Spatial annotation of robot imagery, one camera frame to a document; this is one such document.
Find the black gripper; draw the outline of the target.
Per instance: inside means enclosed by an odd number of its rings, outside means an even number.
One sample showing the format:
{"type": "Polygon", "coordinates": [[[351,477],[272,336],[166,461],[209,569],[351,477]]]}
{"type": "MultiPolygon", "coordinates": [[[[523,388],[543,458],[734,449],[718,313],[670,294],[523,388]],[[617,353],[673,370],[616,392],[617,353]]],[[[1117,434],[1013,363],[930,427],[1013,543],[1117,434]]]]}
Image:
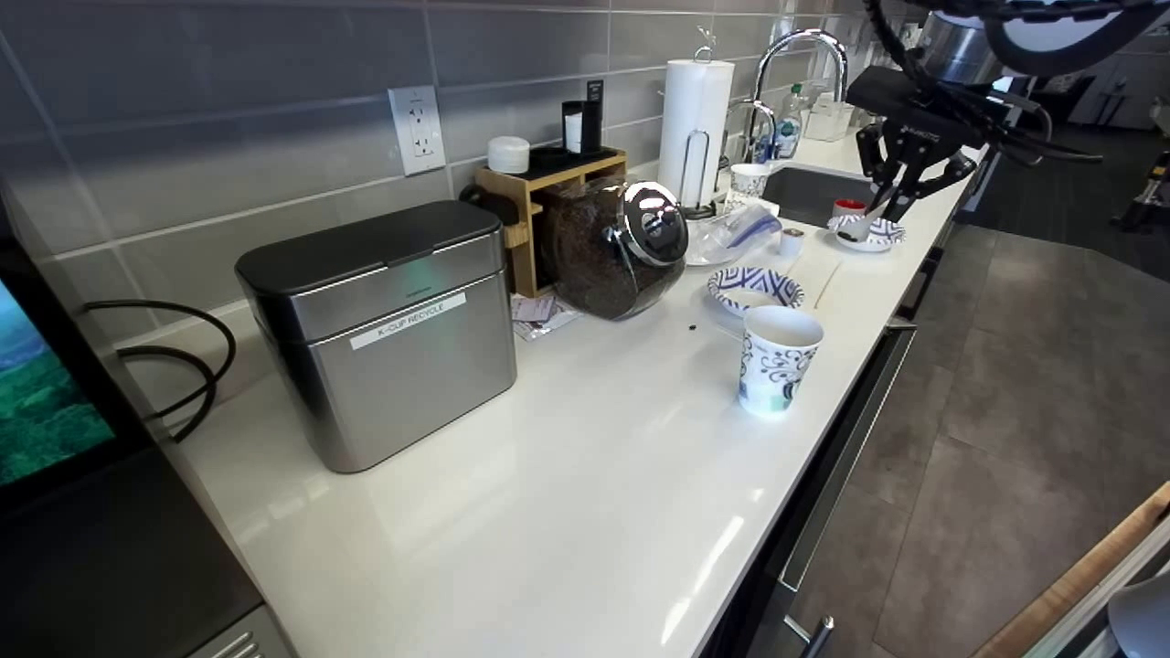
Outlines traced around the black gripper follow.
{"type": "Polygon", "coordinates": [[[891,191],[888,219],[900,221],[907,209],[945,185],[978,171],[978,160],[957,152],[962,147],[984,147],[984,127],[939,87],[916,84],[888,67],[866,67],[844,98],[872,114],[872,124],[857,131],[857,152],[876,198],[885,198],[895,164],[910,164],[891,191]],[[945,160],[939,175],[925,175],[923,164],[945,160]]]}

